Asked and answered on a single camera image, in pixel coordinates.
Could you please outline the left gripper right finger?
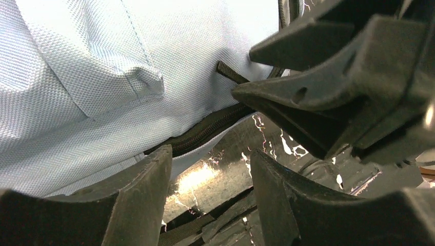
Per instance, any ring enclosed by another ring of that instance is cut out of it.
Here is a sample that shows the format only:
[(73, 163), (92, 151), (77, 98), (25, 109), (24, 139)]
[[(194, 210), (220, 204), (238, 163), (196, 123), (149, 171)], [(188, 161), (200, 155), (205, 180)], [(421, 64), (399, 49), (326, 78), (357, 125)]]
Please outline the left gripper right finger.
[(318, 184), (260, 150), (250, 166), (265, 245), (434, 245), (434, 189), (362, 198)]

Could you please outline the blue student backpack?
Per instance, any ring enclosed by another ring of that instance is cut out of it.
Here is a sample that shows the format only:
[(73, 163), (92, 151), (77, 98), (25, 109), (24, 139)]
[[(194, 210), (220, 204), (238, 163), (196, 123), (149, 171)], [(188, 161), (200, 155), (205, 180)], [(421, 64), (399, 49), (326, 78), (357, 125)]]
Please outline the blue student backpack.
[(249, 49), (303, 1), (1, 1), (1, 187), (70, 194), (171, 141), (178, 175), (252, 111), (222, 62), (281, 76)]

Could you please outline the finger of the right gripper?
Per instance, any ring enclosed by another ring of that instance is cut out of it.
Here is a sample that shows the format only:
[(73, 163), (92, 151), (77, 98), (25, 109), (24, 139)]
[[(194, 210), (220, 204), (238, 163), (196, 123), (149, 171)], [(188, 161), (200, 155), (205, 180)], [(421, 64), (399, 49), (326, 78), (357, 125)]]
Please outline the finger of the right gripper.
[(345, 146), (369, 149), (370, 57), (342, 52), (296, 75), (236, 86), (232, 96), (265, 114), (313, 156), (331, 158)]
[(325, 1), (289, 26), (254, 45), (251, 61), (304, 71), (340, 51), (352, 38), (354, 24), (345, 18), (351, 1)]

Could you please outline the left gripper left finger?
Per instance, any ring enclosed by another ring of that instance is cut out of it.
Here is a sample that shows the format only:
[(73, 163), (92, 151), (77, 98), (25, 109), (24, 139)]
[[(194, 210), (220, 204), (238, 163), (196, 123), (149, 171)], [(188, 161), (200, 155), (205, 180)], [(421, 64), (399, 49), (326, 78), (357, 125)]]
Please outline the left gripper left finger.
[(1, 190), (1, 245), (157, 245), (172, 147), (71, 195)]

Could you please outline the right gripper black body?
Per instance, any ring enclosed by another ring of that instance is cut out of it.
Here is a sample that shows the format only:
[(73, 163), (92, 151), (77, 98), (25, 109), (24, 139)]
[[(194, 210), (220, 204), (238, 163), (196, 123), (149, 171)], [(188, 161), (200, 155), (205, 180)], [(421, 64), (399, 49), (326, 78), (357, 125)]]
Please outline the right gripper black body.
[(351, 115), (326, 151), (362, 162), (401, 161), (434, 147), (423, 118), (434, 98), (434, 1), (331, 1), (326, 19), (354, 26), (350, 56), (328, 96)]

